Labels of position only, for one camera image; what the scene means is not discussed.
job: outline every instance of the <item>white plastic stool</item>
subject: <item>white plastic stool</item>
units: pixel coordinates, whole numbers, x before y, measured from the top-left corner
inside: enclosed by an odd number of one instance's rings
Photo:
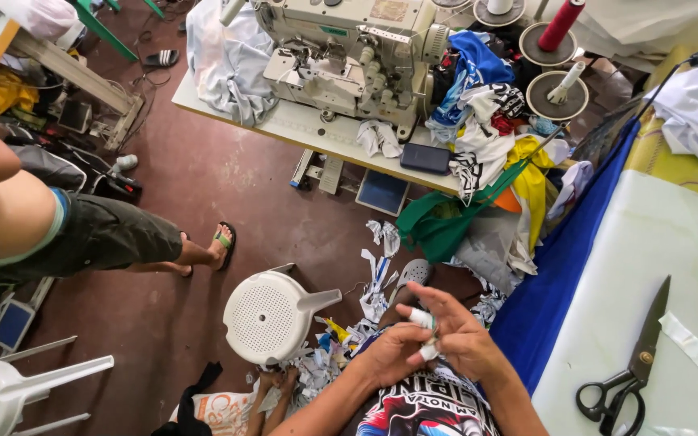
[[[288,273],[295,264],[240,283],[225,306],[230,347],[247,362],[273,365],[297,352],[317,310],[341,301],[341,290],[310,294]]]
[[[78,363],[67,368],[56,369],[44,374],[24,377],[17,369],[7,362],[12,362],[19,358],[24,358],[38,352],[44,352],[59,345],[73,342],[76,336],[41,345],[24,352],[19,352],[5,356],[0,359],[0,436],[11,434],[18,423],[21,411],[25,404],[30,404],[39,400],[44,400],[50,394],[50,390],[56,386],[81,379],[86,375],[91,375],[99,371],[104,371],[115,365],[112,356],[93,359],[91,361]],[[75,417],[69,417],[61,421],[32,428],[26,431],[12,433],[13,436],[32,436],[44,433],[54,428],[63,427],[72,422],[83,421],[90,417],[89,413],[83,413]]]

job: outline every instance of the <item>white finger tape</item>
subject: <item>white finger tape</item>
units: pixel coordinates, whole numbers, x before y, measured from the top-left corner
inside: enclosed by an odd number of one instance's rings
[[[666,312],[658,322],[662,324],[662,331],[698,366],[698,337],[685,328],[672,312]]]

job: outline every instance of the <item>blue cloth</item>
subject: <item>blue cloth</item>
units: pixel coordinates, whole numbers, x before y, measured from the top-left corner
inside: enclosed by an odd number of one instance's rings
[[[599,224],[640,130],[634,118],[565,219],[536,249],[538,275],[529,275],[502,305],[490,335],[532,394],[576,292]]]
[[[467,109],[457,108],[459,96],[465,89],[476,83],[511,83],[514,79],[511,67],[481,42],[480,35],[462,30],[449,36],[448,40],[451,47],[458,50],[460,54],[457,67],[454,69],[454,84],[446,93],[443,102],[425,123],[425,126],[433,132],[439,130],[436,137],[441,142],[448,142],[443,138],[456,139],[458,127],[468,117]]]

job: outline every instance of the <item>black scissors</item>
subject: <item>black scissors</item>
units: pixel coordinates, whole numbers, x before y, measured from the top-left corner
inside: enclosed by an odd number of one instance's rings
[[[621,412],[624,400],[629,394],[634,395],[637,399],[637,415],[635,416],[635,422],[624,433],[624,436],[635,436],[640,431],[640,426],[645,420],[645,401],[643,401],[640,395],[640,390],[648,384],[648,376],[651,374],[651,366],[653,366],[653,359],[656,355],[656,342],[658,341],[658,335],[662,332],[662,324],[658,322],[658,319],[664,316],[667,308],[669,282],[671,279],[672,275],[668,275],[664,283],[662,283],[662,287],[656,293],[651,309],[645,316],[645,323],[635,344],[632,357],[629,359],[627,369],[601,383],[587,383],[576,392],[576,404],[578,404],[578,409],[581,413],[591,421],[599,422],[599,420],[602,420],[602,423],[599,425],[599,433],[603,436],[610,436],[613,433],[618,412]],[[609,407],[605,407],[607,391],[626,382],[629,382],[629,384],[616,393]],[[581,392],[590,386],[599,389],[599,401],[594,406],[587,407],[581,401]]]

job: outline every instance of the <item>industrial sewing machine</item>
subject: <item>industrial sewing machine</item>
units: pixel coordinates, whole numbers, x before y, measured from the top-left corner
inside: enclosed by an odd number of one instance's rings
[[[431,0],[250,0],[276,42],[263,76],[280,99],[336,114],[389,121],[407,140],[426,114],[432,65],[450,30]],[[228,25],[245,0],[230,0]]]

